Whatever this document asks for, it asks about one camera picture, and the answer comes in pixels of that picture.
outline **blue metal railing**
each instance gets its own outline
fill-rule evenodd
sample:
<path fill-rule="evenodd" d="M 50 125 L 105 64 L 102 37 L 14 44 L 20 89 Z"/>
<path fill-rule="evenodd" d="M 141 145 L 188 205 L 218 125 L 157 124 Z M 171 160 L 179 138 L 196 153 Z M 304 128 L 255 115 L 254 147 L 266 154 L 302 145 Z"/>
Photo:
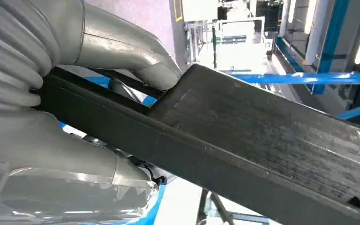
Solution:
<path fill-rule="evenodd" d="M 360 84 L 360 73 L 294 73 L 294 74 L 245 74 L 233 72 L 229 75 L 248 83 L 287 84 Z"/>

